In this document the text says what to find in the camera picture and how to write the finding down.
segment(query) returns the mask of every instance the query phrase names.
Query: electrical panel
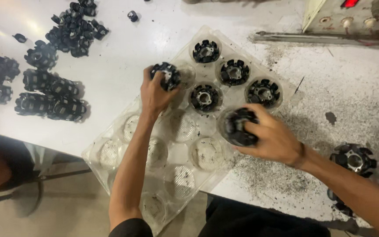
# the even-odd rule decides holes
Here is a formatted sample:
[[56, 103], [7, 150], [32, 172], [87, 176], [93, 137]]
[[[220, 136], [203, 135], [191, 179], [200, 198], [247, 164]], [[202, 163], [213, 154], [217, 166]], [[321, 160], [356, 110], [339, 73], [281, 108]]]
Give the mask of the electrical panel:
[[308, 0], [302, 32], [379, 35], [379, 0]]

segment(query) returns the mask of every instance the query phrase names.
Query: red digital display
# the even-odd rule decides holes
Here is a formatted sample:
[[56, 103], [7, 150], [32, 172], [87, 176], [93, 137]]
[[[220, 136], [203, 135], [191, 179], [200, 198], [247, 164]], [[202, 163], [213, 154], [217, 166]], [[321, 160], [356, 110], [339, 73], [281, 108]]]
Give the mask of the red digital display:
[[342, 8], [351, 8], [351, 7], [354, 7], [356, 5], [356, 3], [358, 3], [359, 0], [346, 0], [340, 7]]

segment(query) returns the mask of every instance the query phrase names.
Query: gray floor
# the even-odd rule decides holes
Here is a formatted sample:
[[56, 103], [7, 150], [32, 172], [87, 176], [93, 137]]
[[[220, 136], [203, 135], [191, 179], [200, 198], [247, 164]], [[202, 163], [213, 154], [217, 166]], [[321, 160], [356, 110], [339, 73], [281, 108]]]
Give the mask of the gray floor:
[[[92, 173], [44, 182], [39, 208], [18, 217], [13, 200], [0, 202], [0, 237], [101, 236], [109, 234], [109, 196]], [[161, 237], [196, 237], [205, 224], [207, 195], [199, 193]], [[348, 237], [332, 230], [334, 237]]]

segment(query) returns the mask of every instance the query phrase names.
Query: clear plastic tray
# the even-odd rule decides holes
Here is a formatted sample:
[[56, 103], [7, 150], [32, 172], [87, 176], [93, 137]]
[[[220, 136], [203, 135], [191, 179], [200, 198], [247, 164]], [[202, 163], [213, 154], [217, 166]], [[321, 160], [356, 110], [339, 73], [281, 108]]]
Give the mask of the clear plastic tray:
[[[196, 63], [194, 46], [214, 40], [220, 50], [215, 62]], [[230, 59], [242, 59], [250, 68], [248, 80], [239, 86], [224, 85], [220, 68]], [[156, 121], [149, 143], [145, 183], [140, 202], [143, 218], [156, 236], [194, 197], [215, 173], [226, 171], [236, 151], [221, 133], [217, 120], [224, 110], [246, 103], [246, 88], [255, 80], [269, 79], [281, 96], [269, 108], [275, 113], [294, 94], [294, 86], [260, 65], [219, 31], [203, 26], [170, 62], [181, 74], [182, 90]], [[219, 102], [210, 112], [192, 106], [190, 95], [198, 85], [211, 85], [219, 92]], [[116, 170], [134, 134], [141, 113], [140, 97], [129, 105], [82, 157], [110, 194]]]

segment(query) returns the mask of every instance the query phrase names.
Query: white work surface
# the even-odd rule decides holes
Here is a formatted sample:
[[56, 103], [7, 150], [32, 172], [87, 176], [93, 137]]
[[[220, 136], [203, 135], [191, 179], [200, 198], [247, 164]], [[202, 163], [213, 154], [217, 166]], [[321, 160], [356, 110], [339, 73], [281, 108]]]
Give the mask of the white work surface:
[[[0, 56], [16, 59], [23, 72], [32, 66], [24, 54], [55, 26], [53, 14], [69, 1], [0, 0]], [[96, 20], [110, 30], [95, 40], [89, 57], [74, 58], [58, 51], [51, 70], [61, 77], [81, 81], [90, 117], [82, 123], [19, 116], [15, 99], [25, 92], [22, 74], [11, 87], [13, 99], [0, 105], [0, 134], [28, 143], [80, 156], [114, 118], [139, 94], [142, 70], [171, 60], [206, 24], [220, 30], [299, 90], [277, 115], [297, 137], [323, 155], [342, 142], [367, 145], [379, 161], [379, 50], [364, 47], [292, 43], [252, 43], [260, 30], [300, 32], [302, 0], [250, 1], [188, 5], [180, 0], [104, 0]], [[132, 23], [134, 10], [140, 20]], [[29, 40], [18, 43], [12, 35]], [[325, 117], [337, 117], [331, 125]], [[379, 182], [379, 167], [373, 179]], [[326, 187], [312, 176], [281, 164], [241, 156], [223, 179], [213, 180], [204, 191], [241, 202], [274, 208], [284, 213], [320, 221], [344, 219], [332, 211]]]

